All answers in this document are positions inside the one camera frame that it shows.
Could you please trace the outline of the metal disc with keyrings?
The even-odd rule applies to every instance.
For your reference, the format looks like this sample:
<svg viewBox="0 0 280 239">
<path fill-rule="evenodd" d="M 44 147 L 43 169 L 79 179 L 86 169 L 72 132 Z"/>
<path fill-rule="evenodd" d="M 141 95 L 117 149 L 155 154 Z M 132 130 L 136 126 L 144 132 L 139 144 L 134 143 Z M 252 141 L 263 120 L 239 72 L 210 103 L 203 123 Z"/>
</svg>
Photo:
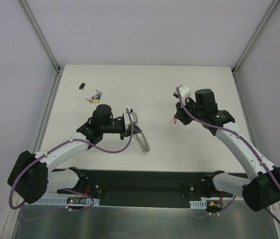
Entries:
<svg viewBox="0 0 280 239">
<path fill-rule="evenodd" d="M 148 153 L 150 151 L 149 142 L 143 132 L 135 134 L 134 138 L 139 143 L 140 148 L 144 153 Z"/>
</svg>

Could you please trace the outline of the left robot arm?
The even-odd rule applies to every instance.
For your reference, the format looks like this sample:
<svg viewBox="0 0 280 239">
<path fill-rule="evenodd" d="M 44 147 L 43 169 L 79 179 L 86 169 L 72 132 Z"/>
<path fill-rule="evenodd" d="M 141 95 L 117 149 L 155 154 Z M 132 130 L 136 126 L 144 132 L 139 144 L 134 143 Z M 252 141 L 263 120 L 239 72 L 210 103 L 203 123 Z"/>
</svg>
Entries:
<svg viewBox="0 0 280 239">
<path fill-rule="evenodd" d="M 56 168 L 73 156 L 91 148 L 112 154 L 112 150 L 100 148 L 97 144 L 102 141 L 104 134 L 118 134 L 120 139 L 132 139 L 135 134 L 141 133 L 137 126 L 138 116 L 133 109 L 117 118 L 113 117 L 109 105 L 101 104 L 96 107 L 88 120 L 68 139 L 57 146 L 45 151 L 31 153 L 22 152 L 8 177 L 7 183 L 11 187 L 8 203 L 12 209 L 13 195 L 17 193 L 25 203 L 37 202 L 45 193 L 73 192 L 88 196 L 89 183 L 86 175 L 76 167 L 62 171 Z"/>
</svg>

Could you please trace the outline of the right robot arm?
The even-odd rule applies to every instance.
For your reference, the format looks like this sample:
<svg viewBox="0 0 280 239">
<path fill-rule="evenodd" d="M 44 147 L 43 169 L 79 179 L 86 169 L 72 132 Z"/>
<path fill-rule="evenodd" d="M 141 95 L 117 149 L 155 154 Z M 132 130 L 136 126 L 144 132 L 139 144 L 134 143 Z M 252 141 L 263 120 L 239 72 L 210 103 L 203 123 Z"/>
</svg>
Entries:
<svg viewBox="0 0 280 239">
<path fill-rule="evenodd" d="M 227 192 L 242 197 L 248 207 L 258 212 L 280 201 L 280 167 L 266 159 L 246 140 L 235 119 L 226 110 L 219 110 L 211 89 L 201 89 L 191 98 L 190 89 L 178 86 L 173 94 L 178 98 L 175 119 L 190 124 L 193 120 L 220 140 L 244 169 L 247 178 L 230 175 L 222 170 L 206 175 L 196 187 L 203 197 Z"/>
</svg>

